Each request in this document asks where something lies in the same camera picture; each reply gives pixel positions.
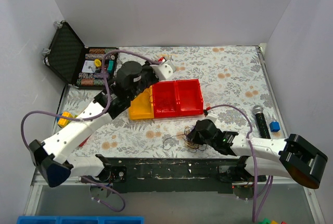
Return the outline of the red plastic bin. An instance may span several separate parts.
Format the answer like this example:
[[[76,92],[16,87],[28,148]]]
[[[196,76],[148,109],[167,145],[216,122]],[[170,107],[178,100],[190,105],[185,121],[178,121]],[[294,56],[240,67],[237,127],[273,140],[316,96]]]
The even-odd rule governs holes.
[[[178,95],[175,81],[158,82],[152,86],[154,118],[178,116]]]
[[[198,79],[177,80],[179,115],[197,116],[203,114],[203,97]]]

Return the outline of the yellow plastic bin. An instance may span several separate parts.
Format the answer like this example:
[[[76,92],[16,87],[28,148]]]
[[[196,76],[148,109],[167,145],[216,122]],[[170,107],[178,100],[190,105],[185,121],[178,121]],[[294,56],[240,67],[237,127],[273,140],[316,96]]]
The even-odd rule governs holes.
[[[153,119],[153,98],[152,98],[152,86],[145,89],[140,95],[138,95],[129,107],[129,119],[130,120],[146,120]]]

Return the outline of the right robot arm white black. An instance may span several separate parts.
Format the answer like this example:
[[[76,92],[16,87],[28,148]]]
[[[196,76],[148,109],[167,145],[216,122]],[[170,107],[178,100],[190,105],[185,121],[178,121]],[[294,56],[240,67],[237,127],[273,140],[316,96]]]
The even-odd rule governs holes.
[[[318,189],[328,161],[323,152],[298,134],[291,134],[286,139],[250,140],[237,132],[221,131],[210,119],[197,121],[186,137],[195,144],[206,144],[222,155],[252,158],[235,168],[236,177],[241,181],[254,175],[278,176]]]

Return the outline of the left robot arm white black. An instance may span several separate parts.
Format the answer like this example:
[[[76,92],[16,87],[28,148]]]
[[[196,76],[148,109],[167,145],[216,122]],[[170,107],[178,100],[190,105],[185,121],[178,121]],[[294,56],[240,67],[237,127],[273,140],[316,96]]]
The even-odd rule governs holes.
[[[29,144],[32,161],[51,188],[69,177],[92,176],[99,182],[110,178],[110,165],[102,155],[75,158],[71,154],[96,130],[126,111],[135,97],[159,82],[157,68],[148,63],[125,62],[109,90],[97,94],[77,118],[46,140]]]

